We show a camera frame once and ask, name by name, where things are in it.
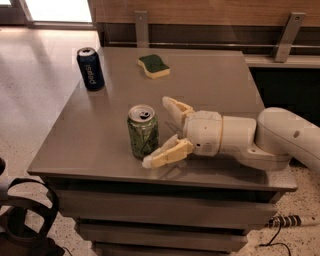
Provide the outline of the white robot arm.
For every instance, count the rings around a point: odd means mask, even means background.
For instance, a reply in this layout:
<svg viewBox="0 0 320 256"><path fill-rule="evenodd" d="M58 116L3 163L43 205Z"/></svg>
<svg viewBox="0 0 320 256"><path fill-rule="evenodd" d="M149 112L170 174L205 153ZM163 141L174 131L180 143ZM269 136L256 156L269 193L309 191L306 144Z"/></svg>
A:
<svg viewBox="0 0 320 256"><path fill-rule="evenodd" d="M266 108L256 119L194 111L173 98L162 99L164 108L182 129L162 147L143 159L145 168L175 163L190 154L228 155L260 170L278 171L295 158L313 171L320 170L320 127L282 108Z"/></svg>

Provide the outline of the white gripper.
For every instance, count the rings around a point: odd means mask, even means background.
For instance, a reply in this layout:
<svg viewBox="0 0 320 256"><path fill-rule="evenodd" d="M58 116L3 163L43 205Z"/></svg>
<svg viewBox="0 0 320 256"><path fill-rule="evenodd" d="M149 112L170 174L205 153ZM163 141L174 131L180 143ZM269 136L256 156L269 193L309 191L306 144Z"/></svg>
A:
<svg viewBox="0 0 320 256"><path fill-rule="evenodd" d="M142 166L155 169L185 159L192 152L198 156L214 156L218 153L222 138L222 116L218 112L197 111L174 98L164 96L162 105L179 128L184 139L170 137L160 148L146 156Z"/></svg>

